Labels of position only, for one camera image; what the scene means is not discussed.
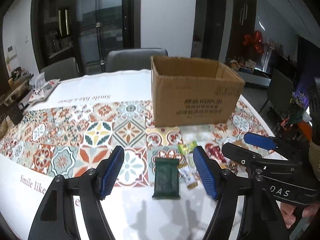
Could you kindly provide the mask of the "person's right hand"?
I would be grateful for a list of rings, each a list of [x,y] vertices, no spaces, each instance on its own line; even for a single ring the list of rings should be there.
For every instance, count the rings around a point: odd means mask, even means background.
[[[300,212],[298,211],[296,212],[296,209],[297,209],[296,206],[293,206],[290,204],[286,204],[286,203],[280,204],[280,211],[287,229],[293,226],[293,224],[296,222],[297,216],[300,214]],[[313,217],[316,215],[318,210],[319,210],[319,202],[314,202],[304,208],[304,210],[302,211],[302,217],[304,218]]]

